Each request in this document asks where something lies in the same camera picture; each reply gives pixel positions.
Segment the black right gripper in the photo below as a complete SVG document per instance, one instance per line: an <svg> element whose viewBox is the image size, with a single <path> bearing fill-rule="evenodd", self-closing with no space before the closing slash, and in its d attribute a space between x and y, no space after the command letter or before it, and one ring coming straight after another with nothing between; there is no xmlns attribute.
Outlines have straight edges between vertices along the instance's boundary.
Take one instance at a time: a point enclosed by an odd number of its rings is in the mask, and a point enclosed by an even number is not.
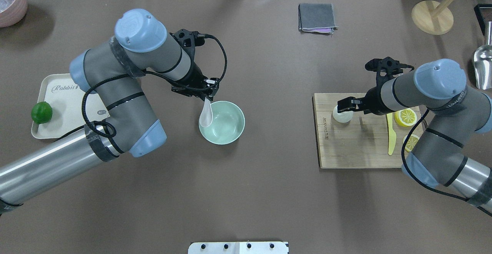
<svg viewBox="0 0 492 254"><path fill-rule="evenodd" d="M385 115L395 110L391 110L388 105L385 105L382 97L392 96L390 93L382 91L383 85L395 78L396 74L404 73L402 65L399 61L393 58L373 58L368 61L364 68L367 71L376 72L376 86L370 89L363 98L355 98L349 96L337 102L337 112L357 112L362 111L364 114Z"/></svg>

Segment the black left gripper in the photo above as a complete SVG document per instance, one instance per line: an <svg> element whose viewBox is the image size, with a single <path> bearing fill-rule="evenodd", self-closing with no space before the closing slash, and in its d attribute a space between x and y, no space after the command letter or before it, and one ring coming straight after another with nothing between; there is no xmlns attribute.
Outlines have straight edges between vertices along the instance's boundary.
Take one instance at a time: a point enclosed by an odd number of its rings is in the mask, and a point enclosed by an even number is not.
<svg viewBox="0 0 492 254"><path fill-rule="evenodd" d="M204 40L207 38L214 39L218 43L219 41L213 35L186 29L181 29L173 33L172 36L190 58L190 66L188 73L175 82L176 84L171 87L171 91L187 97L195 96L202 101L211 101L211 97L215 96L219 89L220 78L208 78L203 75L194 61L195 48L204 45Z"/></svg>

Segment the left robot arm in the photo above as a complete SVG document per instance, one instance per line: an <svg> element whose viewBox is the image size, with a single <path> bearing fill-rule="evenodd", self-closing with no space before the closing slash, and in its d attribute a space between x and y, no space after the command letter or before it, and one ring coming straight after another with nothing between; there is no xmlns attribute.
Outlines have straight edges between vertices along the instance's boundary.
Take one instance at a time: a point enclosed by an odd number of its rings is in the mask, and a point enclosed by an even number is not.
<svg viewBox="0 0 492 254"><path fill-rule="evenodd" d="M1 213L121 154L144 156L167 136L139 79L153 75L187 97L212 101L223 76L206 77L195 48L213 35L181 29L168 32L144 9L118 19L113 36L69 65L72 82L49 81L39 99L54 109L49 137L55 142L1 168Z"/></svg>

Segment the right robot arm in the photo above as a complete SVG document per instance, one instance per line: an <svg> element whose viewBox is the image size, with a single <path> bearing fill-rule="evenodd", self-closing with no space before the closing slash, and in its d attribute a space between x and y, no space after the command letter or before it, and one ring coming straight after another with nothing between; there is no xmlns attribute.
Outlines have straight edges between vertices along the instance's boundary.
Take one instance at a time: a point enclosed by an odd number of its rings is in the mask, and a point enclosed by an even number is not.
<svg viewBox="0 0 492 254"><path fill-rule="evenodd" d="M364 97L339 100L338 112L386 115L423 105L434 114L415 147L401 150L402 171L420 186L491 215L491 168L463 154L473 134L491 131L491 98L467 84L465 71L443 58L415 68L393 58L364 67L376 86Z"/></svg>

